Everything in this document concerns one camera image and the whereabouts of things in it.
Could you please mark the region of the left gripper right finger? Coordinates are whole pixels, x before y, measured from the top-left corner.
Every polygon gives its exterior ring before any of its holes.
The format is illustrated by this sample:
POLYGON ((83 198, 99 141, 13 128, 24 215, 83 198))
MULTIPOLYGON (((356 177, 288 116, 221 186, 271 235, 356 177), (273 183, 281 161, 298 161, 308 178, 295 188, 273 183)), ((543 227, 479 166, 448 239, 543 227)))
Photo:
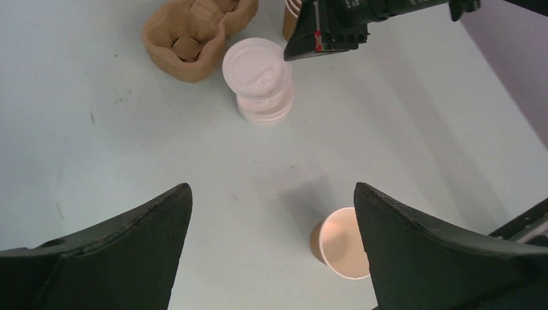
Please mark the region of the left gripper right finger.
POLYGON ((378 309, 546 309, 547 202, 484 235, 367 183, 353 203, 378 309))

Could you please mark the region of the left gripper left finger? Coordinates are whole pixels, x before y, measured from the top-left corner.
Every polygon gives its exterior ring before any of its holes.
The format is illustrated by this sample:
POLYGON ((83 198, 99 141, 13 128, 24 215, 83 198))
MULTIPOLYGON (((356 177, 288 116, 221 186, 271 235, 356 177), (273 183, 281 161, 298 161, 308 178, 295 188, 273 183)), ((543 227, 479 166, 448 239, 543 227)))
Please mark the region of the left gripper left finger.
POLYGON ((193 210, 179 184, 33 249, 1 252, 2 309, 167 309, 193 210))

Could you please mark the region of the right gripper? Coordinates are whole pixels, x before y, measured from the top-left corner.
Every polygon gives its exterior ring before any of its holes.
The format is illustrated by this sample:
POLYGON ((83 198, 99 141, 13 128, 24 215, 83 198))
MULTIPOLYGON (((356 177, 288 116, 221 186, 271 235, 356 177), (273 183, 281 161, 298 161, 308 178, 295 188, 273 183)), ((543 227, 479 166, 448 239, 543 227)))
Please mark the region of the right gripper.
POLYGON ((284 48, 284 60, 317 57, 317 45, 360 45, 368 24, 447 3, 453 21, 480 8, 479 1, 303 1, 295 29, 284 48))

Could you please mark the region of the brown paper coffee cup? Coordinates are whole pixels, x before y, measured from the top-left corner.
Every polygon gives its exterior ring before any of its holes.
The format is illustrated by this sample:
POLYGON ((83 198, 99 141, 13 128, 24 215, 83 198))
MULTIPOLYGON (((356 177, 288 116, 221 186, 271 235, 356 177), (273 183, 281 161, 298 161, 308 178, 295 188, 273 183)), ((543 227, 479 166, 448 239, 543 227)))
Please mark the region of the brown paper coffee cup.
POLYGON ((343 278, 371 277, 354 207, 339 209, 319 222, 310 234, 310 250, 318 261, 343 278))

